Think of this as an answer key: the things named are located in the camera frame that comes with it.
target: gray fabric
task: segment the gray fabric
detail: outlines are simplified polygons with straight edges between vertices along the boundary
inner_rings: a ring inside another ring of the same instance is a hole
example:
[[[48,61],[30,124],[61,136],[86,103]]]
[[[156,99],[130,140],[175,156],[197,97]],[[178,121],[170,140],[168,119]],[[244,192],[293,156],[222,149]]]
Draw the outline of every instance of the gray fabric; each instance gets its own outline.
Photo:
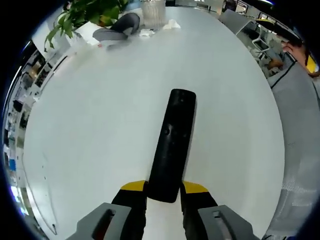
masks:
[[[100,28],[96,30],[92,36],[99,42],[106,40],[126,40],[128,38],[123,32],[117,32],[108,28]]]
[[[318,94],[318,97],[319,97],[320,96],[320,76],[313,79],[313,84],[314,84],[314,87],[315,87],[317,94]]]
[[[110,29],[118,33],[123,33],[125,30],[131,29],[130,34],[132,35],[138,31],[139,24],[140,17],[134,12],[129,12],[120,17],[120,19],[116,21]]]
[[[270,86],[285,72],[268,78]],[[320,194],[319,102],[312,78],[298,63],[272,92],[282,122],[285,166],[278,206],[267,234],[294,236]]]

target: potted plant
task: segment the potted plant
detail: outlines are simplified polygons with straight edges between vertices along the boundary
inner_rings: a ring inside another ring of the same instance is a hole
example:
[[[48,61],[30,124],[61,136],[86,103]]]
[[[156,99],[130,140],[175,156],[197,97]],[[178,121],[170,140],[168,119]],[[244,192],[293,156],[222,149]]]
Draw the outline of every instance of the potted plant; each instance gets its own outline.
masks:
[[[112,26],[123,12],[128,0],[73,0],[68,9],[64,10],[58,17],[57,23],[53,24],[53,30],[46,36],[44,45],[52,43],[53,37],[59,32],[69,38],[73,37],[73,31],[80,28],[87,22],[91,22],[100,27]]]

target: gray chair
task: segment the gray chair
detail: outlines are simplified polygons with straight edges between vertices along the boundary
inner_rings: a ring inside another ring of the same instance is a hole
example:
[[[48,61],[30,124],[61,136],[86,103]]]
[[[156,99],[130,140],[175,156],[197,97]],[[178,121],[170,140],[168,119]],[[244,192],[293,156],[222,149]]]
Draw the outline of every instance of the gray chair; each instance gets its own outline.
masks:
[[[227,9],[220,15],[219,21],[237,35],[248,23],[254,20]]]
[[[270,86],[285,72],[268,78]],[[272,92],[282,122],[285,165],[279,202],[266,234],[294,236],[320,195],[319,96],[312,78],[298,63]]]

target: white table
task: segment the white table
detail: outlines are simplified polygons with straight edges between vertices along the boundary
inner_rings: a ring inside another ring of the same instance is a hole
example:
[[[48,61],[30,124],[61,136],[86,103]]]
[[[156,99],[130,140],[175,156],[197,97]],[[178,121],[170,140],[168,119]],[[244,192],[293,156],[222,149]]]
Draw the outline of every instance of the white table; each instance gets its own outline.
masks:
[[[218,204],[251,222],[258,237],[267,230],[284,172],[282,125],[270,87],[246,47],[217,19],[191,8],[168,7],[166,15],[181,29],[84,48],[63,63],[34,104],[23,161],[30,187],[49,188],[58,234],[41,227],[51,239],[74,233],[77,221],[110,203],[122,185],[148,179],[174,88],[197,95],[184,179],[208,188]],[[43,174],[46,183],[39,182]],[[144,239],[185,239],[180,197],[147,205]]]

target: white tissue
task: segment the white tissue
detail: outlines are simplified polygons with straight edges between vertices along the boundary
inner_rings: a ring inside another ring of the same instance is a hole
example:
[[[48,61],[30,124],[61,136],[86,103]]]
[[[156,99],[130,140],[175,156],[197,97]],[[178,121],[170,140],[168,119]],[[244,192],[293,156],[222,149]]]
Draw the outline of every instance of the white tissue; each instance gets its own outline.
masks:
[[[32,98],[33,98],[33,100],[34,100],[35,102],[38,102],[38,101],[39,101],[39,99],[40,99],[40,97],[39,97],[39,96],[33,96]]]
[[[180,29],[180,28],[181,28],[181,26],[174,19],[170,19],[168,24],[163,26],[164,30],[167,30],[167,29]]]
[[[141,29],[139,37],[151,37],[153,34],[155,34],[155,32],[151,29]]]

